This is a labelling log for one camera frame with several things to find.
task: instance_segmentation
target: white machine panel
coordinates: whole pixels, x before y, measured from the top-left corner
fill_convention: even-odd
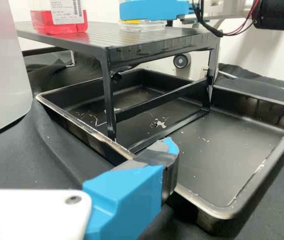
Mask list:
[[[31,89],[7,0],[0,0],[0,128],[26,114]]]

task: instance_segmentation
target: screw hole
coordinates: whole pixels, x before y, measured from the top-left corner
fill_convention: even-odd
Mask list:
[[[65,203],[69,205],[77,204],[82,200],[80,196],[70,196]]]

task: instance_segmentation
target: red liquid flask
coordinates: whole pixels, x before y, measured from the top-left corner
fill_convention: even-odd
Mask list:
[[[31,0],[33,27],[50,35],[85,32],[88,24],[83,4],[83,0]]]

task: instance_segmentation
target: black motor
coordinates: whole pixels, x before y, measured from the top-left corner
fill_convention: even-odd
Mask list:
[[[284,30],[284,0],[263,0],[258,13],[253,13],[253,19],[258,29]]]

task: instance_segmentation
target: shelf leg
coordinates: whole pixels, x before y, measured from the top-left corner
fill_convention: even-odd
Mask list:
[[[110,68],[107,60],[101,61],[102,73],[103,73],[103,88],[104,88],[104,100],[105,111],[107,120],[107,135],[113,141],[116,141],[116,121],[113,105],[113,89],[112,80],[110,74]]]
[[[218,39],[216,46],[210,50],[210,58],[208,61],[207,77],[209,78],[208,94],[210,101],[212,100],[213,85],[218,72],[219,51],[220,51],[220,39]]]

